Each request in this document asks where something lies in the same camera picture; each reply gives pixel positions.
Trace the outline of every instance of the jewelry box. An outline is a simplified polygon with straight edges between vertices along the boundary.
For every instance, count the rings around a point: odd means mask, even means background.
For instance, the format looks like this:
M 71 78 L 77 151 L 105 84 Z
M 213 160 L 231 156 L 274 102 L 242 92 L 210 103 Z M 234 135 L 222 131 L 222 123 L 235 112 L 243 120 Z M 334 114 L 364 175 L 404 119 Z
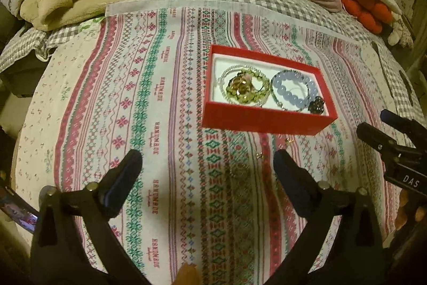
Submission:
M 211 45 L 203 127 L 315 135 L 337 117 L 318 68 L 274 55 Z

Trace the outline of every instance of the open gift box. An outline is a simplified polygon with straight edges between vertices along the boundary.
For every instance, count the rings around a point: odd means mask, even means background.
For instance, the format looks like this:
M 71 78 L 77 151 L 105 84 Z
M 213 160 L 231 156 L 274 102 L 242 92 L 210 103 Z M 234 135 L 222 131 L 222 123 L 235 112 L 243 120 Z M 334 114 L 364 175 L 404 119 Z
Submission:
M 302 73 L 315 82 L 318 96 L 324 100 L 324 111 L 312 114 L 307 108 L 301 111 L 298 107 L 285 100 L 277 90 L 276 99 L 283 103 L 282 110 L 272 94 L 268 95 L 262 106 L 255 104 L 239 104 L 237 100 L 227 97 L 225 92 L 229 81 L 237 75 L 238 68 L 227 73 L 233 66 L 248 66 L 261 71 L 265 78 L 271 79 L 282 70 L 291 69 Z M 258 91 L 263 82 L 252 78 L 254 88 Z M 285 80 L 285 87 L 300 100 L 307 98 L 306 84 Z M 204 111 L 202 127 L 228 129 L 232 131 L 251 131 L 274 134 L 306 134 L 315 135 L 337 119 L 337 111 L 320 70 L 307 64 L 302 64 L 286 58 L 269 54 L 237 49 L 232 47 L 211 45 L 206 90 L 204 95 Z

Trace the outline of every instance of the white plush toy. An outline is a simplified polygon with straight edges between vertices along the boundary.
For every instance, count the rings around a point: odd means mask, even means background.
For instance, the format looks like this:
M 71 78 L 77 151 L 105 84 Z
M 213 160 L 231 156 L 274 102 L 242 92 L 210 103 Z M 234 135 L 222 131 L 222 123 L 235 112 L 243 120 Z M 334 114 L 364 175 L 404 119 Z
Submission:
M 402 20 L 402 16 L 392 13 L 393 17 L 396 19 L 391 26 L 393 27 L 393 32 L 389 35 L 387 39 L 390 46 L 394 46 L 397 43 L 400 43 L 402 47 L 409 47 L 412 49 L 414 47 L 414 42 L 411 37 L 409 29 L 406 27 L 405 23 Z

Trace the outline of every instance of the red box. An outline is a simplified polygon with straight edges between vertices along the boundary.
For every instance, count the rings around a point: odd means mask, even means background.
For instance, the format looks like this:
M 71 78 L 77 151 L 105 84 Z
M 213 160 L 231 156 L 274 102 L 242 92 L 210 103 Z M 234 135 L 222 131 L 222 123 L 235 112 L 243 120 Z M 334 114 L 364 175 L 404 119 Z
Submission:
M 211 100 L 211 76 L 214 54 L 247 58 L 311 73 L 315 76 L 319 90 L 325 101 L 327 115 L 307 114 L 296 111 L 243 106 Z M 232 47 L 211 45 L 206 76 L 202 127 L 250 131 L 274 134 L 315 135 L 338 118 L 332 97 L 320 70 L 286 58 Z

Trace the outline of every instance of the purple stripe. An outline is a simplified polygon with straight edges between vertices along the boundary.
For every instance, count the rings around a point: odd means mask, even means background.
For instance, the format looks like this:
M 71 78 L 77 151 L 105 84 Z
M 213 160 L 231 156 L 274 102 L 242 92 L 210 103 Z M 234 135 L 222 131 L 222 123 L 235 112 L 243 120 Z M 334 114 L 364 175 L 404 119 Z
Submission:
M 169 263 L 170 276 L 174 281 L 178 273 L 177 250 L 176 250 L 176 168 L 175 168 L 175 123 L 176 105 L 179 82 L 179 62 L 181 61 L 181 45 L 185 32 L 185 8 L 181 11 L 181 33 L 176 45 L 175 65 L 172 81 L 172 98 L 170 101 L 169 113 L 169 134 L 168 134 L 168 163 L 169 163 Z

